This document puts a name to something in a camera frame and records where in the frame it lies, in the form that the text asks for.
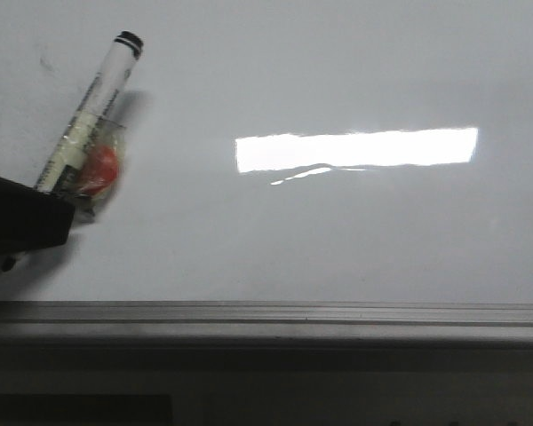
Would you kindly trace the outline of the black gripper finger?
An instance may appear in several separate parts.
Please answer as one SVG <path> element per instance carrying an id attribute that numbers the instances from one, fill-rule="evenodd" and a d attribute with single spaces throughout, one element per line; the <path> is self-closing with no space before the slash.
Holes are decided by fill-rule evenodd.
<path id="1" fill-rule="evenodd" d="M 0 255 L 63 245 L 75 207 L 0 177 Z"/>

